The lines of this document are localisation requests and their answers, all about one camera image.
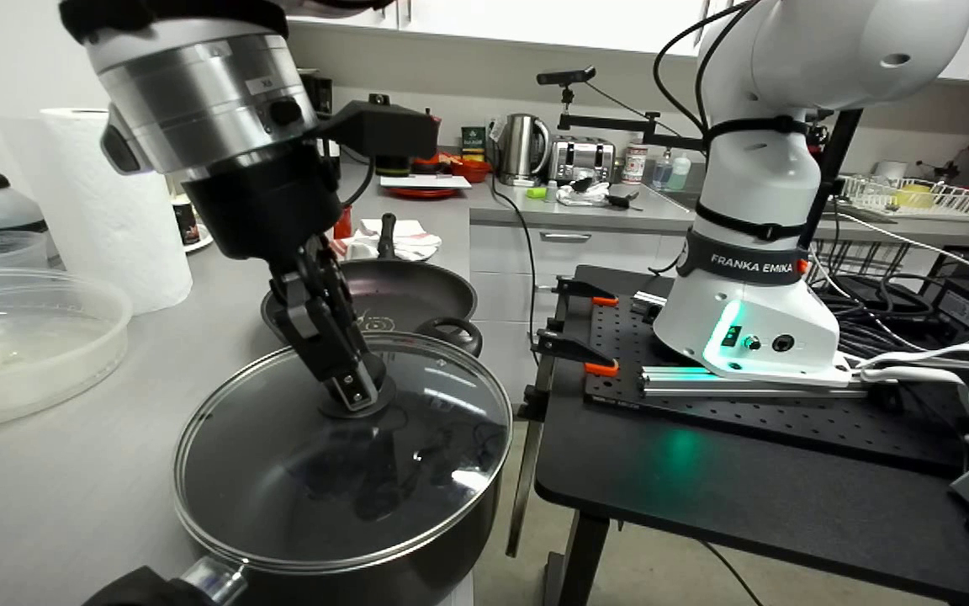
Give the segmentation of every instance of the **kettle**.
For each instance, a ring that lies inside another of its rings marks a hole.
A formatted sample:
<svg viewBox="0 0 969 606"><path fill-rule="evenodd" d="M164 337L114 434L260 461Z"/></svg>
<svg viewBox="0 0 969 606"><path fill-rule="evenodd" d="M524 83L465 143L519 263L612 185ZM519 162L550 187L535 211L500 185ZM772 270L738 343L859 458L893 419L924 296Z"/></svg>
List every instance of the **kettle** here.
<svg viewBox="0 0 969 606"><path fill-rule="evenodd" d="M499 141L499 177L503 185L535 185L550 155L550 130L535 115L511 115Z"/></svg>

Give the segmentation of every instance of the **bottle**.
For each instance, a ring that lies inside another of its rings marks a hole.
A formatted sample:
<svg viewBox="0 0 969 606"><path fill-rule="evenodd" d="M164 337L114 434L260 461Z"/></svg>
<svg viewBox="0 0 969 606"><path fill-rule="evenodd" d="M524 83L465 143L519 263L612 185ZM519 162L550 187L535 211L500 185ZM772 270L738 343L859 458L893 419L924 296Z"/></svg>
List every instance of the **bottle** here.
<svg viewBox="0 0 969 606"><path fill-rule="evenodd" d="M685 155L674 159L674 174L665 177L661 192L665 196L683 192L685 187L685 174L688 174L688 159Z"/></svg>
<svg viewBox="0 0 969 606"><path fill-rule="evenodd" d="M645 162L641 181L645 181L653 192L661 192L669 174L674 174L674 159L669 159L669 152L653 152L650 162Z"/></svg>
<svg viewBox="0 0 969 606"><path fill-rule="evenodd" d="M650 164L650 147L645 143L629 143L622 159L622 181L641 181Z"/></svg>

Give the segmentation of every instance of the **frying pan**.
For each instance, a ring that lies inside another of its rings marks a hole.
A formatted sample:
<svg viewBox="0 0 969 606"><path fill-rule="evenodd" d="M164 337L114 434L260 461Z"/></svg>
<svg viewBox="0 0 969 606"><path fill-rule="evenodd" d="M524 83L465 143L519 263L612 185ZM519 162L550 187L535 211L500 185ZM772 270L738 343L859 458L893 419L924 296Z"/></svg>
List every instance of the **frying pan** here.
<svg viewBox="0 0 969 606"><path fill-rule="evenodd" d="M481 349L481 334L466 324L479 294L466 280L392 254L396 214L383 214L375 260L343 263L339 271L363 317L363 334L430 334ZM261 321L273 325L273 298L261 298Z"/></svg>

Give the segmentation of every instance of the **black clamp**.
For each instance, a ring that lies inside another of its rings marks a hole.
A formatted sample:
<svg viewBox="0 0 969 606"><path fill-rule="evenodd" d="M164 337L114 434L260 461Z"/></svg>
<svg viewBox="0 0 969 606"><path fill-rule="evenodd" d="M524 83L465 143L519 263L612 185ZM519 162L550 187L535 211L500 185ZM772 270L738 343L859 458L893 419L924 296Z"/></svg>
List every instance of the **black clamp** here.
<svg viewBox="0 0 969 606"><path fill-rule="evenodd" d="M555 288L557 296L590 296L590 298L615 298L612 288L602 288L602 285L592 285L592 282L582 282L582 280L565 280L565 277L555 277Z"/></svg>
<svg viewBox="0 0 969 606"><path fill-rule="evenodd" d="M615 372L619 364L582 340L537 329L535 349L550 359L574 359L584 372ZM550 391L524 388L524 404L514 410L519 419L545 419Z"/></svg>

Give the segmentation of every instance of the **cable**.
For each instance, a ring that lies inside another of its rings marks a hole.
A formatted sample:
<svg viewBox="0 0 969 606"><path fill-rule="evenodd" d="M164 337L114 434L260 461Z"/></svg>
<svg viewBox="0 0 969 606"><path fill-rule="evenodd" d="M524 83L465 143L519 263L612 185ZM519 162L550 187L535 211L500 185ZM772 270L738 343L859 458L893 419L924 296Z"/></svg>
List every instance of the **cable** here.
<svg viewBox="0 0 969 606"><path fill-rule="evenodd" d="M837 253L844 240L844 214L842 214L842 199L832 199L833 220L832 220L832 248L826 248L826 271L837 270Z"/></svg>
<svg viewBox="0 0 969 606"><path fill-rule="evenodd" d="M722 563L722 569L741 583L741 589L749 596L752 606L763 606L756 591L748 587L748 579L722 559L722 553L712 541L699 541L699 546L707 546Z"/></svg>
<svg viewBox="0 0 969 606"><path fill-rule="evenodd" d="M930 359L948 359L948 358L969 358L969 343L951 343L951 345L943 345L943 349L922 349L922 354L900 354L900 349L888 349L888 354L878 354L868 359L868 368L878 368L878 364L930 364Z"/></svg>
<svg viewBox="0 0 969 606"><path fill-rule="evenodd" d="M731 31L749 12L752 2L756 2L756 0L738 2L738 17L726 19L726 26L722 26L721 38L712 39L712 47L710 47L710 49L699 56L699 63L696 63L692 100L696 100L696 118L699 118L699 123L707 123L707 127L710 127L710 118L707 118L704 83L707 83L710 60L712 60L712 52L717 52L717 47L722 45L722 38L731 38Z"/></svg>
<svg viewBox="0 0 969 606"><path fill-rule="evenodd" d="M658 118L641 115L639 107L625 105L622 97L612 97L610 89L595 87L592 80L584 80L584 87L592 87L592 89L602 93L604 100L625 107L629 115L645 118L645 121L658 123L661 130L683 139L676 127L661 123Z"/></svg>
<svg viewBox="0 0 969 606"><path fill-rule="evenodd" d="M704 31L704 26L710 26L710 24L738 12L738 9L742 9L742 5L726 5L726 9L712 12L712 17L696 19L692 26L685 26L685 31L680 31L674 39L665 39L665 45L658 47L658 52L653 56L653 83L655 83L655 89L658 89L680 115L685 115L685 121L688 121L704 139L707 139L707 123L704 123L674 89L665 89L665 83L661 83L661 77L658 77L658 68L661 68L661 56L665 56L683 38L688 38L692 31Z"/></svg>
<svg viewBox="0 0 969 606"><path fill-rule="evenodd" d="M519 220L519 225L521 225L521 236L524 236L524 260L528 260L528 317L524 317L524 340L528 340L531 359L540 364L540 358L537 358L537 349L535 349L537 254L535 254L535 248L531 248L531 231L528 231L528 221L524 221L519 203L514 203L511 196L499 192L499 187L494 187L494 177L491 177L491 199L511 206L514 220Z"/></svg>
<svg viewBox="0 0 969 606"><path fill-rule="evenodd" d="M922 381L922 383L951 383L959 391L959 400L969 413L969 388L959 372L943 371L943 368L883 368L883 371L868 371L868 359L859 364L861 383L898 383L898 381Z"/></svg>
<svg viewBox="0 0 969 606"><path fill-rule="evenodd" d="M369 187L373 174L375 174L375 162L369 162L369 167L363 171L355 192L343 203L343 211L355 206L355 199Z"/></svg>
<svg viewBox="0 0 969 606"><path fill-rule="evenodd" d="M339 159L351 159L352 164L369 164L369 159L365 155L359 155L359 152L352 152L352 147L339 147Z"/></svg>
<svg viewBox="0 0 969 606"><path fill-rule="evenodd" d="M661 280L661 271L676 270L685 260L685 253L688 253L688 242L683 240L683 248L669 263L645 265L650 277L645 277L645 282L639 288L653 288L653 282Z"/></svg>
<svg viewBox="0 0 969 606"><path fill-rule="evenodd" d="M906 340L900 334L893 334L876 308L868 308L859 296L851 296L842 282L833 282L833 277L821 265L817 254L812 254L812 263L821 270L821 280L837 294L844 296L849 304L853 304L859 308L868 314L871 324L878 324L878 329L883 329L893 343L908 345L908 349L924 349L913 340Z"/></svg>
<svg viewBox="0 0 969 606"><path fill-rule="evenodd" d="M876 221L859 220L859 214L849 214L849 221L859 221L859 225L876 228L876 231L882 231L882 236L888 236L888 240L898 240L898 242L906 242L906 247L918 247L918 248L948 254L948 260L959 263L959 265L969 265L965 254L955 254L955 253L948 253L948 248L943 248L943 247L930 247L930 242L922 242L922 240L908 240L908 236L900 236L900 231L882 228L882 225L876 225Z"/></svg>

